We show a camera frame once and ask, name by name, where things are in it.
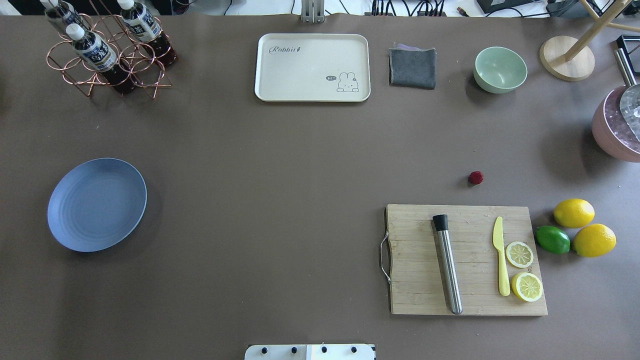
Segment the blue plate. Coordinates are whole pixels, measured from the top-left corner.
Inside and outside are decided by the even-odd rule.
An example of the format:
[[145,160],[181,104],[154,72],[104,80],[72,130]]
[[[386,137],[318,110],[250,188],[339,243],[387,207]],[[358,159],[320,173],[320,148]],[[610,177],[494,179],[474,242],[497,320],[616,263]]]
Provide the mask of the blue plate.
[[67,249],[96,252],[128,237],[147,205],[147,186],[130,163],[110,157],[83,162],[55,186],[47,222]]

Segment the red strawberry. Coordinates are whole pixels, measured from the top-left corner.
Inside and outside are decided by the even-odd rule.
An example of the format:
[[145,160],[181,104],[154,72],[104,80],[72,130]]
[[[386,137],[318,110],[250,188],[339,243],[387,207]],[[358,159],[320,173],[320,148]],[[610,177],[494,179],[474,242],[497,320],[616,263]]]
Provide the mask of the red strawberry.
[[484,181],[485,177],[482,171],[476,170],[471,172],[467,179],[472,185],[479,185]]

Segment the cream rabbit tray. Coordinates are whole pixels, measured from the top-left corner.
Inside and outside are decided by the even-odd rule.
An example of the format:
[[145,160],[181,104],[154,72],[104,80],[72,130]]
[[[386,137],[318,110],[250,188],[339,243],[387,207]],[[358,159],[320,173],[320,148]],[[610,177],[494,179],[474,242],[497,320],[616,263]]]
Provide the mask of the cream rabbit tray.
[[257,45],[254,94],[272,102],[362,102],[371,93],[360,34],[268,33]]

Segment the wooden cutting board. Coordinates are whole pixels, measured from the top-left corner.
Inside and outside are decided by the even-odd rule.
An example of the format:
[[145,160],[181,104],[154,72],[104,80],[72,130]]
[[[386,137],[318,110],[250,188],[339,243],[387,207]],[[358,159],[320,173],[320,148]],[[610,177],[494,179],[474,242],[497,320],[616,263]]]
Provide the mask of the wooden cutting board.
[[464,316],[546,316],[546,299],[523,301],[499,293],[499,257],[493,228],[503,219],[503,243],[535,249],[530,211],[524,206],[389,203],[390,307],[394,315],[451,315],[435,215],[448,216],[451,248]]

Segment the grey folded cloth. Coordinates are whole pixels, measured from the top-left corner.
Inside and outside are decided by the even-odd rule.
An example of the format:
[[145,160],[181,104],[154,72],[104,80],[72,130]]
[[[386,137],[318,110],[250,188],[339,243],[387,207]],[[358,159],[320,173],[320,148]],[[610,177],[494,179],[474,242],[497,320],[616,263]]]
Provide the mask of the grey folded cloth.
[[390,84],[435,89],[437,60],[435,48],[418,48],[398,43],[389,48]]

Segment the yellow plastic knife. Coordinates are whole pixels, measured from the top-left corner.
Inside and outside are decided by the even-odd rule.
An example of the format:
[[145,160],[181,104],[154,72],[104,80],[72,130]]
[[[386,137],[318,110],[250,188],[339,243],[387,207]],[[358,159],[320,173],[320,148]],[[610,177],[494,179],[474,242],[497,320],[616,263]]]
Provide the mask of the yellow plastic knife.
[[497,251],[498,291],[501,296],[508,297],[511,293],[508,270],[506,267],[505,239],[503,234],[503,217],[498,216],[494,221],[492,234],[493,247]]

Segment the green bowl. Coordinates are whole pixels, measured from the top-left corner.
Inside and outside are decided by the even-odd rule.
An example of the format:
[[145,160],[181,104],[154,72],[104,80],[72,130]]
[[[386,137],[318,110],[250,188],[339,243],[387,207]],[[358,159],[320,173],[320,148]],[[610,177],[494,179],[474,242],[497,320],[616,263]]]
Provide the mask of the green bowl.
[[505,94],[525,82],[528,68],[515,51],[505,47],[488,47],[477,54],[473,77],[484,91]]

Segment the lemon half lower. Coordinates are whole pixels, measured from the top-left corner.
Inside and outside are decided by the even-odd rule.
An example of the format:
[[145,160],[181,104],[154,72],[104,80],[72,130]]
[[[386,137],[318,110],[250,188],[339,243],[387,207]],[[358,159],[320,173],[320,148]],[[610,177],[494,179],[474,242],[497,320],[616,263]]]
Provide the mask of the lemon half lower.
[[511,290],[522,301],[535,302],[544,294],[542,281],[530,272],[519,272],[510,280]]

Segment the tea bottle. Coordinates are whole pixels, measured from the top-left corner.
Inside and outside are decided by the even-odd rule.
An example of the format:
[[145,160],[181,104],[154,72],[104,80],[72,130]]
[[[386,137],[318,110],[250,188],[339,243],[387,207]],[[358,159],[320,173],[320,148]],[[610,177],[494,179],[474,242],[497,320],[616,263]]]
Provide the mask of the tea bottle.
[[71,3],[64,0],[41,0],[40,2],[45,7],[46,20],[61,36],[68,37],[66,29],[71,24],[77,24],[85,31],[92,29],[86,19],[75,10]]
[[80,27],[77,23],[67,25],[65,31],[71,38],[75,52],[115,91],[128,94],[137,88],[128,64],[119,58],[100,35]]
[[119,0],[120,16],[141,48],[151,59],[167,67],[175,63],[178,55],[169,37],[146,5],[135,0]]

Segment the green lime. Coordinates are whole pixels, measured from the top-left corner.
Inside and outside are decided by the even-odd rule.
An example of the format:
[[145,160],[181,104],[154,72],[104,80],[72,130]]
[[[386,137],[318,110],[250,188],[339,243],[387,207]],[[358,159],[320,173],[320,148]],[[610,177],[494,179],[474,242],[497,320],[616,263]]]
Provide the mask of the green lime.
[[569,235],[562,229],[543,225],[535,230],[535,241],[545,250],[555,254],[564,255],[571,249]]

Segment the yellow lemon near bowl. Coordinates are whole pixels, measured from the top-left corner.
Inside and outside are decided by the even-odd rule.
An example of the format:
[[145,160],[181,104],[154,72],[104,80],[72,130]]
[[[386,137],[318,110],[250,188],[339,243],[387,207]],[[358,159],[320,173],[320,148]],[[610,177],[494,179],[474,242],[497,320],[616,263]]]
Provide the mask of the yellow lemon near bowl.
[[562,227],[582,228],[595,218],[595,208],[585,199],[570,198],[555,206],[553,217]]

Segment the wooden cup tree stand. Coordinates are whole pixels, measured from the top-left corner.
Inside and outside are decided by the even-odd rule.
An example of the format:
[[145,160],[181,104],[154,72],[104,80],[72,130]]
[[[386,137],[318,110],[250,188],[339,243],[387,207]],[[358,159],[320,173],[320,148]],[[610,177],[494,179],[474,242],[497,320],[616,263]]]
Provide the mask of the wooden cup tree stand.
[[615,0],[602,15],[594,10],[587,12],[594,19],[594,23],[580,38],[571,36],[554,36],[542,43],[539,49],[539,59],[542,66],[558,79],[567,82],[577,82],[589,77],[595,68],[594,53],[588,44],[606,27],[634,33],[640,32],[638,26],[623,25],[612,22],[631,4],[631,0]]

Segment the yellow lemon outer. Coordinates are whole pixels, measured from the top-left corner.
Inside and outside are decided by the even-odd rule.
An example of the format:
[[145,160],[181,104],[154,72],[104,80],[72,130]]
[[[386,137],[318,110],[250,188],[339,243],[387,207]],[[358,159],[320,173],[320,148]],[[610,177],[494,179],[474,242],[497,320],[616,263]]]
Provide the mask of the yellow lemon outer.
[[617,235],[611,228],[601,223],[582,228],[573,239],[573,250],[587,258],[606,255],[616,245]]

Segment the pink bowl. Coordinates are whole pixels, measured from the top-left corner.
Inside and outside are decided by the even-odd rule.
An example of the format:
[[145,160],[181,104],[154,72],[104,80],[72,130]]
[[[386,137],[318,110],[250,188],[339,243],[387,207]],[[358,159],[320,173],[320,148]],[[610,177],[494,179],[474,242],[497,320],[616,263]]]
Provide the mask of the pink bowl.
[[627,125],[619,102],[626,90],[624,85],[613,89],[599,103],[592,117],[591,131],[599,147],[621,161],[640,161],[639,141]]

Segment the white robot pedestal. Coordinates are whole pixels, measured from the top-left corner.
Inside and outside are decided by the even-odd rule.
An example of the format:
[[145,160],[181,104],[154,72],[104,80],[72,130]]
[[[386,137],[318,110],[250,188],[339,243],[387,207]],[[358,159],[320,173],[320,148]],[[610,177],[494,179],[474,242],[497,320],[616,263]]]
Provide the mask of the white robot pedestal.
[[374,344],[255,344],[247,348],[245,360],[375,360]]

